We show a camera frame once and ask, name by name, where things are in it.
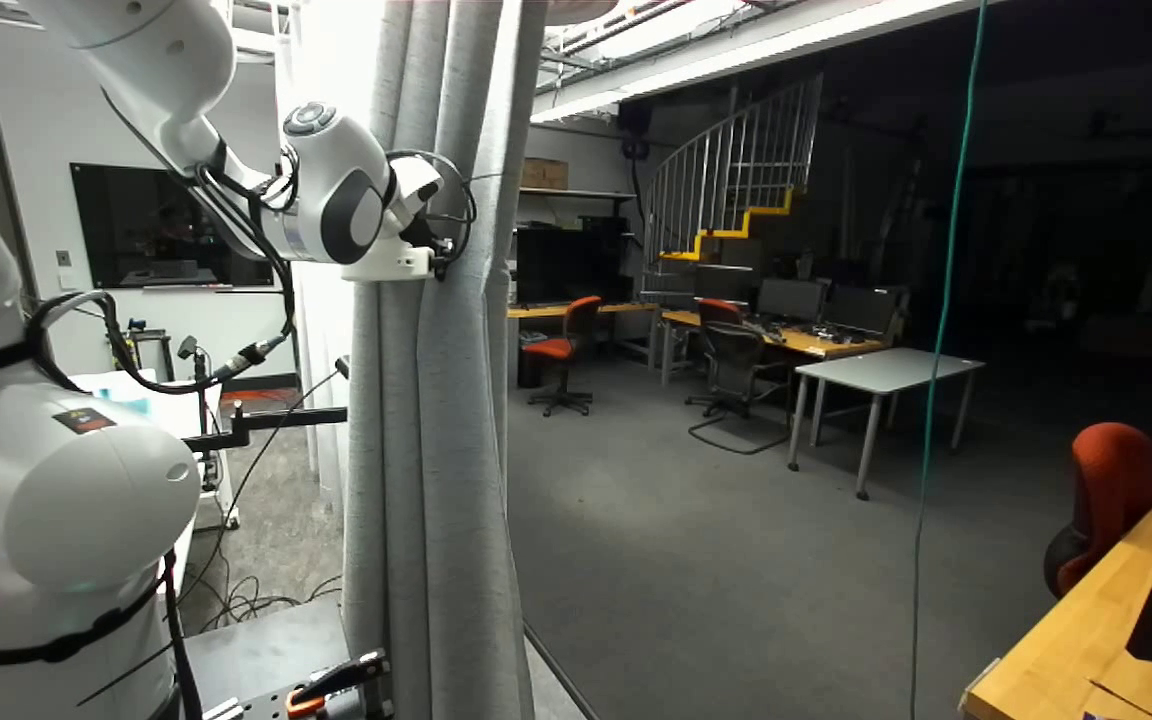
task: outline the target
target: office chair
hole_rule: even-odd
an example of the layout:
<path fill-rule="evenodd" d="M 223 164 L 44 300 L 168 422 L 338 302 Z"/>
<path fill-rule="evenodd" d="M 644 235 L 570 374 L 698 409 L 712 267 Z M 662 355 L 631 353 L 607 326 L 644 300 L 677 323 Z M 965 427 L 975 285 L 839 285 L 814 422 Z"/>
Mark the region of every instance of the office chair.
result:
<path fill-rule="evenodd" d="M 558 409 L 575 409 L 580 415 L 588 415 L 593 395 L 571 392 L 571 358 L 593 344 L 600 326 L 600 302 L 600 294 L 575 294 L 563 310 L 563 334 L 544 334 L 525 348 L 525 355 L 562 368 L 558 387 L 528 395 L 528 405 L 544 405 L 544 415 L 554 415 Z"/>
<path fill-rule="evenodd" d="M 746 302 L 740 300 L 728 300 L 728 294 L 693 294 L 693 307 L 699 316 L 699 355 L 706 355 L 706 368 L 712 373 L 712 355 L 717 355 L 717 341 L 712 341 L 712 326 L 724 326 L 724 323 L 746 323 Z"/>
<path fill-rule="evenodd" d="M 737 410 L 749 415 L 756 398 L 766 398 L 766 379 L 781 368 L 786 358 L 767 358 L 767 341 L 756 323 L 706 323 L 706 363 L 709 363 L 709 409 L 712 410 Z"/>
<path fill-rule="evenodd" d="M 1078 515 L 1045 551 L 1045 581 L 1064 597 L 1152 509 L 1152 439 L 1134 422 L 1089 422 L 1071 439 Z"/>
<path fill-rule="evenodd" d="M 767 341 L 766 326 L 746 323 L 746 307 L 731 300 L 698 300 L 699 310 L 699 344 L 706 344 L 706 421 L 690 427 L 693 439 L 737 450 L 737 457 L 756 457 L 766 446 L 781 445 L 781 432 L 767 439 L 756 439 L 749 446 L 724 445 L 709 434 L 721 415 L 740 415 L 751 421 L 751 409 L 767 398 L 781 387 L 781 374 L 787 374 L 787 358 L 767 358 Z"/>

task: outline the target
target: gray floor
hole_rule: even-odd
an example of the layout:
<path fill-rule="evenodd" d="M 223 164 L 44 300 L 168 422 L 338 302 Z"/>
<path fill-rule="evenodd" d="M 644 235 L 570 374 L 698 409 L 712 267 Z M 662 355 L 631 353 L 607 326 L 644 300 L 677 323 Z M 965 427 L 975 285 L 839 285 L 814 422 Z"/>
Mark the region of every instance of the gray floor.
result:
<path fill-rule="evenodd" d="M 1045 609 L 1042 551 L 1070 515 L 1070 439 L 1089 421 L 1152 432 L 1152 368 L 975 348 L 994 358 L 962 450 L 938 450 L 920 547 L 920 673 L 913 676 L 913 529 L 920 415 L 895 421 L 853 500 L 861 415 L 787 473 L 781 446 L 728 457 L 690 439 L 698 384 L 662 387 L 644 363 L 596 358 L 575 384 L 593 415 L 511 395 L 511 529 L 528 631 L 600 720 L 872 720 L 952 716 L 962 689 Z M 283 432 L 243 493 L 207 592 L 203 626 L 287 609 L 339 566 L 339 521 Z"/>

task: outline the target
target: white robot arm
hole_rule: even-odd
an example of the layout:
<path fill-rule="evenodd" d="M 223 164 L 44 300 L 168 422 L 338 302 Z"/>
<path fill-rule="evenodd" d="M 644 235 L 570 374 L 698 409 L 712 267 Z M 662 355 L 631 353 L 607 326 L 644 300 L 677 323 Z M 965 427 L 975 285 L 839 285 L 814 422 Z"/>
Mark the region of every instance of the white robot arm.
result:
<path fill-rule="evenodd" d="M 358 262 L 360 280 L 430 274 L 457 245 L 430 228 L 441 172 L 392 161 L 347 116 L 287 116 L 277 174 L 243 166 L 207 107 L 234 81 L 234 37 L 207 0 L 23 0 L 102 74 L 127 128 L 277 262 Z M 157 716 L 172 660 L 157 554 L 188 529 L 199 479 L 188 446 L 142 415 L 57 384 L 0 247 L 0 720 Z"/>
<path fill-rule="evenodd" d="M 27 10 L 96 68 L 131 130 L 241 240 L 263 228 L 283 260 L 360 262 L 360 280 L 430 274 L 430 260 L 453 253 L 424 224 L 424 205 L 441 192 L 435 164 L 390 161 L 373 130 L 324 104 L 287 111 L 277 174 L 230 150 L 207 107 L 234 81 L 234 31 L 207 0 L 27 0 Z M 223 206 L 235 197 L 257 197 L 259 217 Z"/>

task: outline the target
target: desk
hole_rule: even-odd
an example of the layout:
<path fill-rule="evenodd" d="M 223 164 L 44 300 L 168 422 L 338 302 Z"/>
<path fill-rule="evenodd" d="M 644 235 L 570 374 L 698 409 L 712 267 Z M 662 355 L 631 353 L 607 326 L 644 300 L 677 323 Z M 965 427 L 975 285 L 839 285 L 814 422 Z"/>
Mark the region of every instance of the desk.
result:
<path fill-rule="evenodd" d="M 1152 720 L 1152 660 L 1130 640 L 1152 597 L 1152 511 L 962 701 L 965 716 Z"/>
<path fill-rule="evenodd" d="M 699 310 L 686 307 L 686 310 L 662 310 L 662 384 L 667 384 L 673 374 L 673 348 L 677 348 L 677 331 L 698 331 L 699 326 Z M 878 353 L 888 348 L 883 341 L 824 341 L 818 331 L 804 326 L 786 326 L 767 341 L 771 348 L 798 353 L 798 355 L 861 355 L 861 353 Z"/>
<path fill-rule="evenodd" d="M 869 398 L 865 445 L 861 445 L 861 467 L 858 467 L 858 494 L 861 500 L 869 500 L 865 477 L 869 477 L 869 457 L 872 457 L 872 434 L 878 434 L 878 422 L 880 422 L 883 395 L 931 384 L 931 374 L 938 379 L 970 374 L 970 387 L 965 387 L 965 398 L 962 398 L 962 421 L 952 427 L 952 446 L 962 446 L 970 405 L 974 405 L 974 379 L 975 379 L 975 373 L 983 363 L 982 358 L 965 358 L 965 355 L 942 355 L 942 368 L 931 373 L 931 358 L 938 355 L 920 353 L 920 348 L 880 348 L 880 353 L 869 353 L 869 355 L 800 363 L 798 373 L 804 379 L 800 379 L 800 392 L 798 392 L 798 405 L 793 405 L 793 427 L 787 427 L 787 446 L 786 446 L 787 467 L 798 467 L 804 405 L 808 405 L 814 379 L 818 379 L 814 446 L 818 446 L 818 434 L 821 434 L 821 410 L 824 410 L 824 387 L 830 384 L 846 384 L 846 387 L 858 387 L 858 392 L 872 395 Z"/>
<path fill-rule="evenodd" d="M 600 316 L 638 316 L 652 302 L 600 302 Z M 518 323 L 539 323 L 539 320 L 563 320 L 570 302 L 508 302 L 508 320 Z"/>

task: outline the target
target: orange chair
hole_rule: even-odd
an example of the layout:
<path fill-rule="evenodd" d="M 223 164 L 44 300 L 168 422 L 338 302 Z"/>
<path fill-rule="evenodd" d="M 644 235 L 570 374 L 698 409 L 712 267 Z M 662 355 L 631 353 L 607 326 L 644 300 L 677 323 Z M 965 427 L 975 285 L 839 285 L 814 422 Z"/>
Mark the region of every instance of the orange chair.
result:
<path fill-rule="evenodd" d="M 1064 597 L 1152 509 L 1152 439 L 1134 422 L 1089 422 L 1071 439 L 1078 515 L 1045 554 L 1045 581 Z"/>
<path fill-rule="evenodd" d="M 544 405 L 544 415 L 554 415 L 558 409 L 580 409 L 580 415 L 588 415 L 593 395 L 571 392 L 571 358 L 580 355 L 586 344 L 593 344 L 596 323 L 600 323 L 600 302 L 605 302 L 600 294 L 575 294 L 563 310 L 563 334 L 544 334 L 544 341 L 525 344 L 525 355 L 536 355 L 562 368 L 558 387 L 533 392 L 533 405 Z"/>
<path fill-rule="evenodd" d="M 699 316 L 699 331 L 709 323 L 740 323 L 746 320 L 746 302 L 728 300 L 728 294 L 693 294 L 693 307 Z"/>

